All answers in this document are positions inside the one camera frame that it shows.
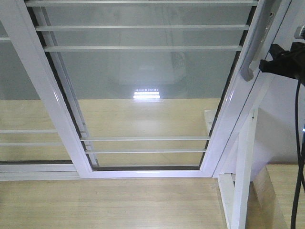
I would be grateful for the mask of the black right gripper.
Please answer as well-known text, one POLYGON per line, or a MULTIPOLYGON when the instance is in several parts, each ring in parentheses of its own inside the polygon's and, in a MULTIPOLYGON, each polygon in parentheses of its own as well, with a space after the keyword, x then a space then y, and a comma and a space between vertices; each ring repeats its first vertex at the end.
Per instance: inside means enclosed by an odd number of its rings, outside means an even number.
POLYGON ((269 53, 271 61, 260 60, 259 69, 263 73, 273 73, 298 80, 305 84, 305 44, 293 42, 289 51, 278 44, 272 44, 269 53))

